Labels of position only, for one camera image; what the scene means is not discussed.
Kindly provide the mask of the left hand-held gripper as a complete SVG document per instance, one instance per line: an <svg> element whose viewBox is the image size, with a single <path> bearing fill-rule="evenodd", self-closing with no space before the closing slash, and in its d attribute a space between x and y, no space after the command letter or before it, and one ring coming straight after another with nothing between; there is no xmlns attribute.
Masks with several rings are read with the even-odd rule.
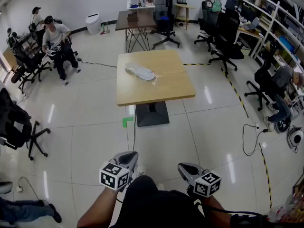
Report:
<svg viewBox="0 0 304 228"><path fill-rule="evenodd" d="M139 154L127 151L116 154L110 161L103 163L99 170L99 182L107 188L120 191L132 180Z"/></svg>

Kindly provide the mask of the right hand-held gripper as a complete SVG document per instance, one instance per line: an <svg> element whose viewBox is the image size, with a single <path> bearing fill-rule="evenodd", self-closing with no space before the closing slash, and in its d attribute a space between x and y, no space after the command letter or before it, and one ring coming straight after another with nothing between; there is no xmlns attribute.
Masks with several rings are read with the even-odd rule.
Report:
<svg viewBox="0 0 304 228"><path fill-rule="evenodd" d="M211 197L220 189L221 177L214 171L205 170L197 164L182 162L178 164L178 172L186 181L193 193L205 198ZM191 174L202 174L191 184Z"/></svg>

